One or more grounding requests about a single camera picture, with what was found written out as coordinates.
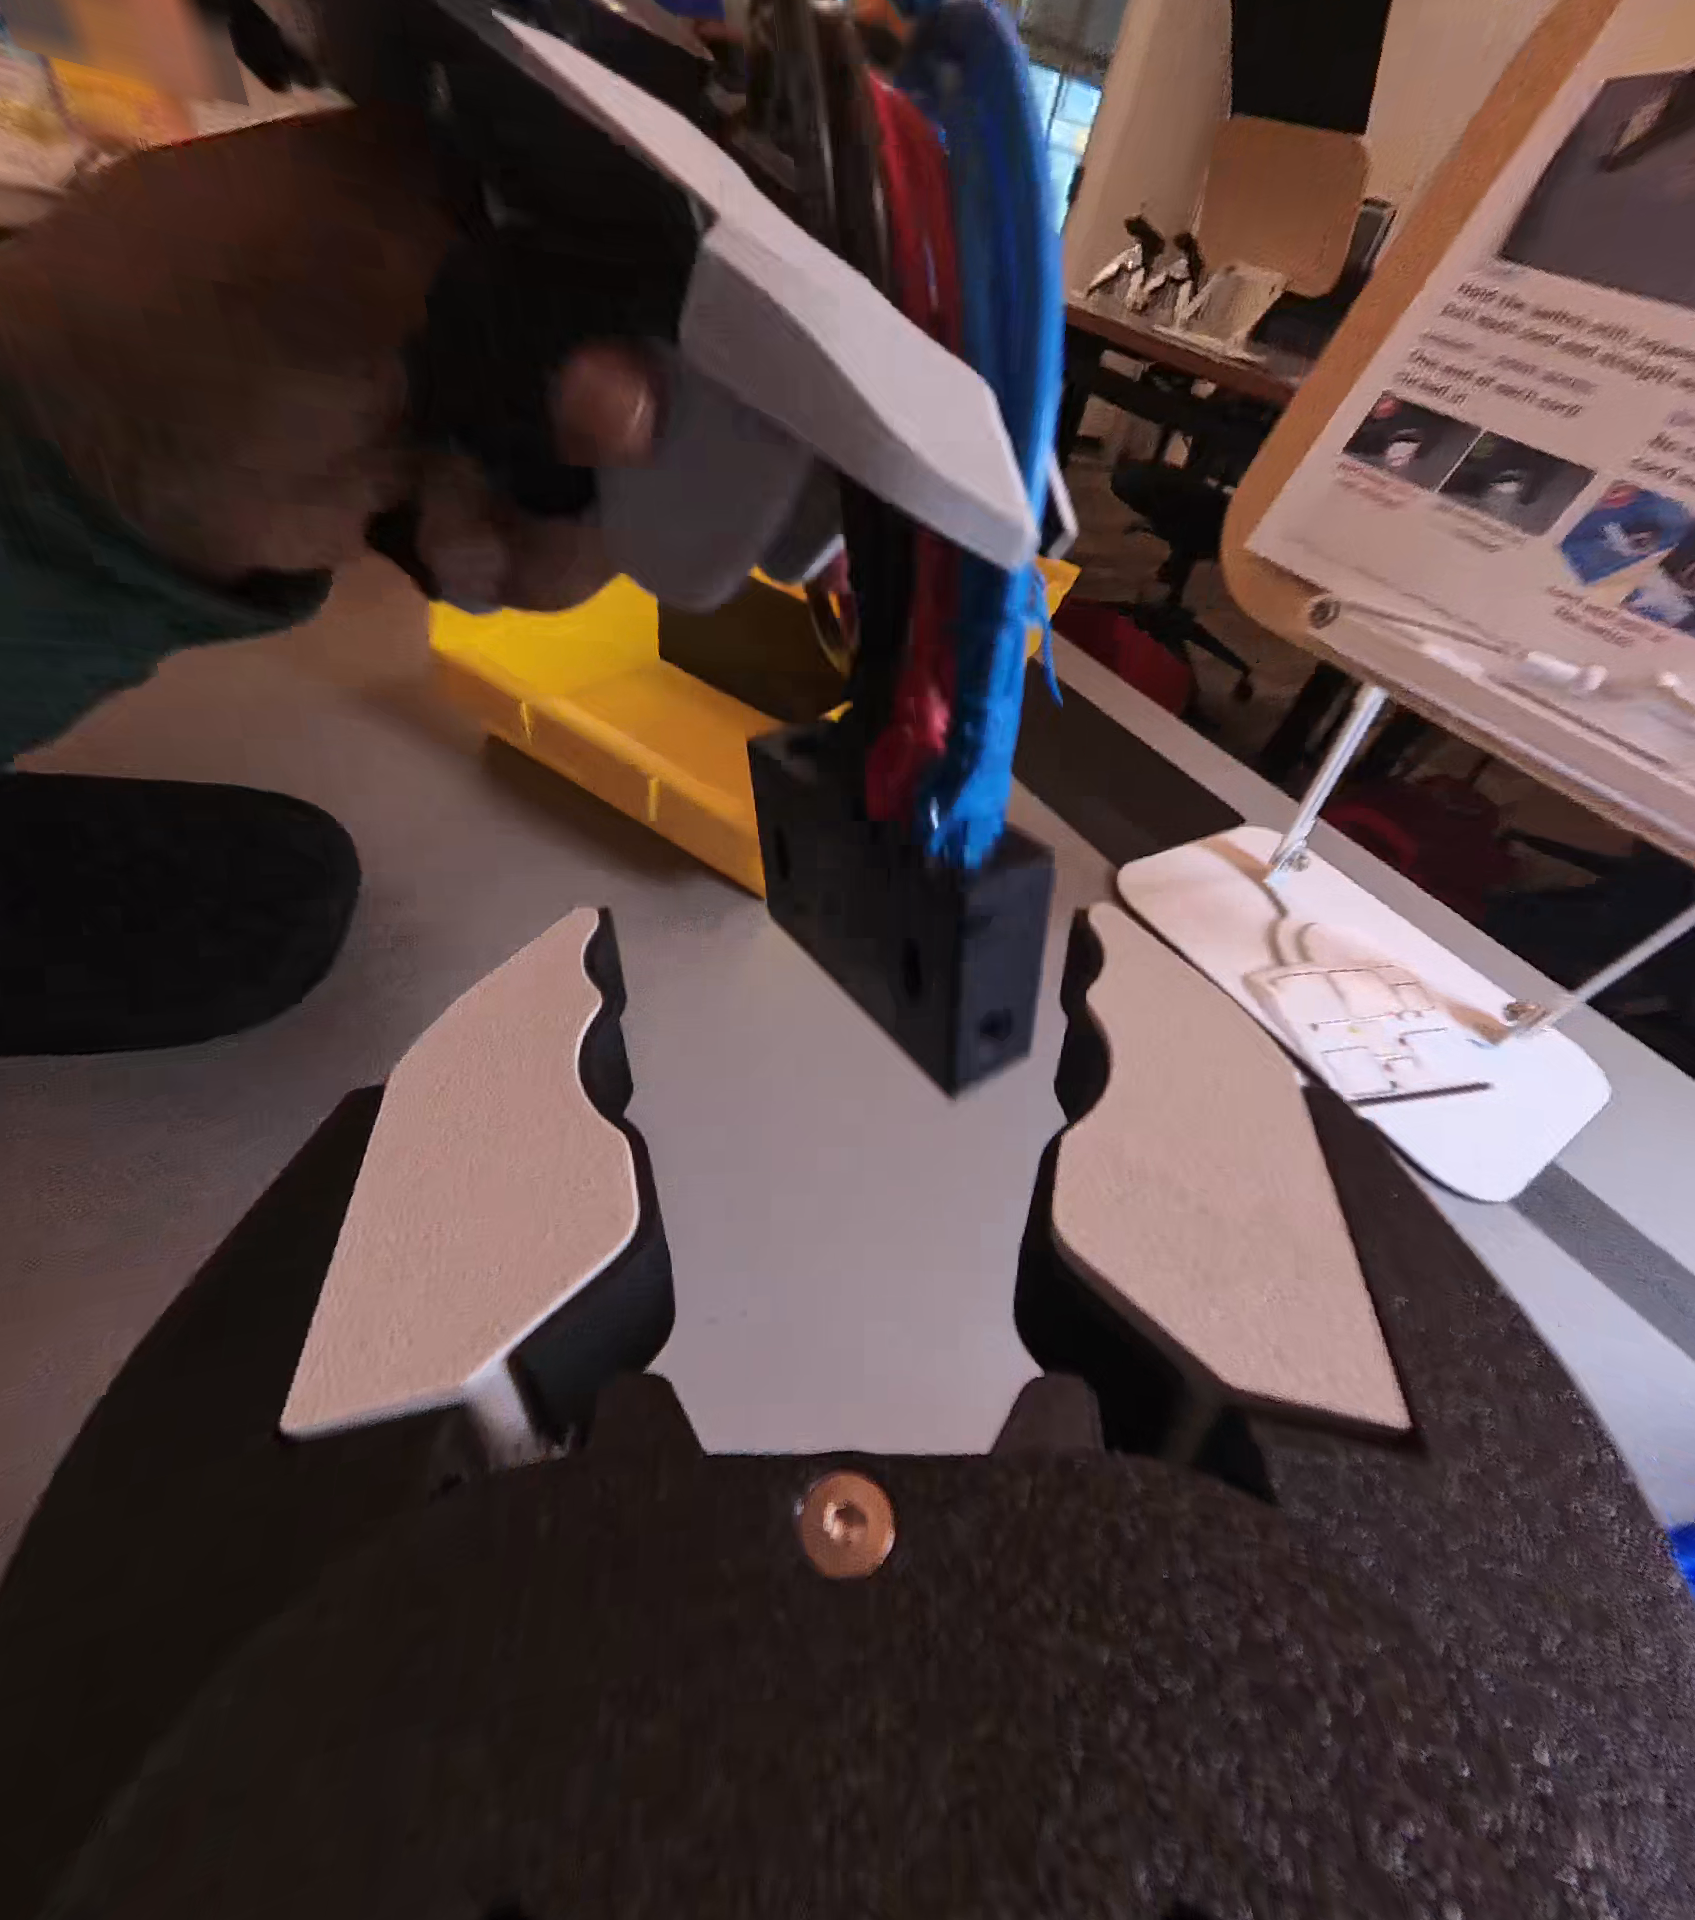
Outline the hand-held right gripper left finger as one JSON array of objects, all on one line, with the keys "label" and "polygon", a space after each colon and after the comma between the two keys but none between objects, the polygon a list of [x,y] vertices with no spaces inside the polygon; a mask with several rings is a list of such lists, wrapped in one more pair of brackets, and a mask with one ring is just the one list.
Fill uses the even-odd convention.
[{"label": "hand-held right gripper left finger", "polygon": [[605,908],[458,993],[378,1093],[282,1399],[282,1439],[458,1411],[500,1469],[576,1446],[675,1321],[651,1156],[627,1118]]}]

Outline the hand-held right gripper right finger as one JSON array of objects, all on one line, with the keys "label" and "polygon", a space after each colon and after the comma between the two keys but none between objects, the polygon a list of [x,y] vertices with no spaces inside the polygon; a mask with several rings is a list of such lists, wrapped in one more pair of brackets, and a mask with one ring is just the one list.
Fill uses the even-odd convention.
[{"label": "hand-held right gripper right finger", "polygon": [[1013,1286],[1106,1451],[1269,1497],[1259,1427],[1416,1442],[1298,1066],[1124,908],[1066,935],[1066,1019]]}]

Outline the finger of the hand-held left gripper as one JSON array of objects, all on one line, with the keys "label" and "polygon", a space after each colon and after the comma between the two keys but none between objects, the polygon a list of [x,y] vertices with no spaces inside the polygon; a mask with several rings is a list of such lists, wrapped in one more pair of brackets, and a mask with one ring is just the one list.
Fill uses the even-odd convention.
[{"label": "finger of the hand-held left gripper", "polygon": [[675,349],[854,481],[960,551],[1018,571],[1042,509],[991,386],[781,214],[664,99],[580,47],[514,24],[526,69],[587,112],[713,221]]},{"label": "finger of the hand-held left gripper", "polygon": [[655,372],[651,450],[594,473],[602,556],[679,612],[718,612],[754,576],[812,584],[846,556],[834,473],[679,349]]}]

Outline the black network switch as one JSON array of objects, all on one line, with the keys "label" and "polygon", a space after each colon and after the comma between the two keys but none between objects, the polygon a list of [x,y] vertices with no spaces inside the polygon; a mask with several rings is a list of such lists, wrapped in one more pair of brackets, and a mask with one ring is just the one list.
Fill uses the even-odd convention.
[{"label": "black network switch", "polygon": [[871,819],[830,723],[747,740],[765,908],[939,1091],[959,1096],[1033,1041],[1054,855],[1008,826],[974,875]]}]

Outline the person's left hand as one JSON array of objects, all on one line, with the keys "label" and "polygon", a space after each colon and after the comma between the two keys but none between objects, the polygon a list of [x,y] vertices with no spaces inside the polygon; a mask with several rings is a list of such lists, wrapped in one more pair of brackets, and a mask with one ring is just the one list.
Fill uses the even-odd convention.
[{"label": "person's left hand", "polygon": [[0,380],[82,491],[216,589],[334,576],[413,505],[436,597],[570,612],[615,577],[407,426],[408,339],[461,229],[413,109],[121,161],[0,243]]}]

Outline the yellow plastic bin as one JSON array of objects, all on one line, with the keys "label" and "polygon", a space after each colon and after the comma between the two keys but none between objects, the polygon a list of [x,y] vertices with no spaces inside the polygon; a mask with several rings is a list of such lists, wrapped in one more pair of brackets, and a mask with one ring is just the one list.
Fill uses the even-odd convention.
[{"label": "yellow plastic bin", "polygon": [[747,745],[837,722],[849,668],[800,589],[751,576],[718,612],[612,580],[555,615],[430,606],[441,691],[526,755],[746,895],[765,895]]}]

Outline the wooden background table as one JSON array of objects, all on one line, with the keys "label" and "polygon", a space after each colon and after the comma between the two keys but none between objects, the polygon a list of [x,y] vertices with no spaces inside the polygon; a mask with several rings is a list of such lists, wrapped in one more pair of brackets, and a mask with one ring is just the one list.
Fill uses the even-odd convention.
[{"label": "wooden background table", "polygon": [[1066,302],[1066,339],[1073,357],[1101,365],[1106,352],[1128,362],[1154,365],[1170,376],[1188,376],[1233,396],[1283,409],[1306,386],[1316,368],[1312,357],[1299,352],[1220,352],[1198,339],[1159,331],[1129,317],[1106,311],[1095,302]]}]

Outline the metal tools on table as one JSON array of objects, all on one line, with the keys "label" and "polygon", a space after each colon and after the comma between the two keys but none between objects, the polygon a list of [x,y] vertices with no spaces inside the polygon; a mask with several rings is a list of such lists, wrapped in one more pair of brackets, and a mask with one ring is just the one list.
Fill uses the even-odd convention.
[{"label": "metal tools on table", "polygon": [[1164,231],[1132,214],[1124,249],[1073,298],[1168,339],[1245,357],[1286,290],[1286,277],[1251,264],[1218,267],[1189,229]]}]

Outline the black office chair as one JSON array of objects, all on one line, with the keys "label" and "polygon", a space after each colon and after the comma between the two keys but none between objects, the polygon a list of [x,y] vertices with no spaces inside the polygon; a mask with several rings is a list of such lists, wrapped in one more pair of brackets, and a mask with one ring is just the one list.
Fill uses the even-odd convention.
[{"label": "black office chair", "polygon": [[1129,606],[1132,623],[1180,665],[1193,665],[1193,651],[1220,662],[1237,677],[1230,699],[1245,704],[1254,699],[1254,668],[1188,606],[1193,571],[1220,559],[1230,491],[1199,473],[1141,460],[1115,463],[1106,484],[1110,496],[1129,509],[1136,528],[1168,545],[1168,563],[1157,568],[1164,592]]}]

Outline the black tape strip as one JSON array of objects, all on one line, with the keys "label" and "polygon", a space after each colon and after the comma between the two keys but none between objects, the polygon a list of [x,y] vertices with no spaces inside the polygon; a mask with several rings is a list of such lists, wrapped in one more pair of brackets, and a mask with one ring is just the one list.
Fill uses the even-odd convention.
[{"label": "black tape strip", "polygon": [[1558,1166],[1514,1210],[1695,1362],[1695,1272]]}]

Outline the pale wooden panel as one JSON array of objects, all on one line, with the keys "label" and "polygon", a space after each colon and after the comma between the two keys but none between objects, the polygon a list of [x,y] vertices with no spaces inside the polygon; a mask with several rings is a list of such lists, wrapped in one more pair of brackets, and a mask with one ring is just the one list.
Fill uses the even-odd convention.
[{"label": "pale wooden panel", "polygon": [[1226,115],[1214,137],[1193,236],[1207,269],[1267,269],[1299,298],[1340,285],[1365,204],[1362,132]]}]

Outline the wooden instruction sheet board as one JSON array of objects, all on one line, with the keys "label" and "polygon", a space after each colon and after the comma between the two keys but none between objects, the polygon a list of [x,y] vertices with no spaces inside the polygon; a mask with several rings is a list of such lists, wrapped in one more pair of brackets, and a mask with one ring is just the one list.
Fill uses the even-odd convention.
[{"label": "wooden instruction sheet board", "polygon": [[1695,868],[1695,4],[1558,4],[1226,516],[1237,606]]}]

